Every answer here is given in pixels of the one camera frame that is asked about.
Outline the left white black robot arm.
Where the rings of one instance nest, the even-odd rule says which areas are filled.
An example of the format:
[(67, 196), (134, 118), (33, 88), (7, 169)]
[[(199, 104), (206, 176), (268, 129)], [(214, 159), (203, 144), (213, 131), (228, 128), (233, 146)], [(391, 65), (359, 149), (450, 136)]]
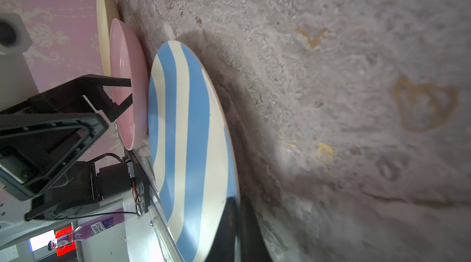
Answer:
[(81, 217), (131, 185), (126, 165), (111, 172), (81, 161), (132, 104), (115, 103), (106, 86), (126, 78), (85, 75), (38, 93), (21, 54), (1, 56), (1, 245), (47, 222)]

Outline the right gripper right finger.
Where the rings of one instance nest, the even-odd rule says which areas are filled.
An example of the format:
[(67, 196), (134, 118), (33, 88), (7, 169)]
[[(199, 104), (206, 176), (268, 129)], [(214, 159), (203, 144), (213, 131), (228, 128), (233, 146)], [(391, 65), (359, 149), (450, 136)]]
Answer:
[(250, 199), (242, 196), (239, 208), (240, 257), (242, 262), (272, 262)]

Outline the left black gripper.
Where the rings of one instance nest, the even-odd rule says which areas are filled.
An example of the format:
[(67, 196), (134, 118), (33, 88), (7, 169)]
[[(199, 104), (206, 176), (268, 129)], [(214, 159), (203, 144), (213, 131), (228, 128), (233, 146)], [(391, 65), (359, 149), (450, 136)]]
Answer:
[(26, 221), (84, 218), (136, 184), (113, 153), (74, 164), (109, 128), (91, 112), (114, 122), (132, 105), (132, 95), (117, 104), (105, 86), (131, 87), (131, 80), (84, 75), (1, 111), (1, 182), (20, 201), (34, 198)]

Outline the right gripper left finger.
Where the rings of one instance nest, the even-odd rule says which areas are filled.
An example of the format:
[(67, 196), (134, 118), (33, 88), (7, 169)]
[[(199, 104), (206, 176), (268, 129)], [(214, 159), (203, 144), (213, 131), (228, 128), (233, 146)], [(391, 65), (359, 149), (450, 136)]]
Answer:
[(234, 262), (238, 226), (237, 203), (233, 197), (226, 199), (217, 233), (206, 262)]

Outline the blue striped plate front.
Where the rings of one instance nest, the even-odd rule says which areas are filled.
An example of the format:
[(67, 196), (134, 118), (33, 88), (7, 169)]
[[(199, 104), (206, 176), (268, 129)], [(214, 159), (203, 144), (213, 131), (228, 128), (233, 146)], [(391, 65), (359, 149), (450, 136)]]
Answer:
[(220, 100), (188, 46), (168, 41), (154, 59), (148, 131), (167, 228), (185, 262), (204, 262), (228, 201), (238, 201), (236, 160)]

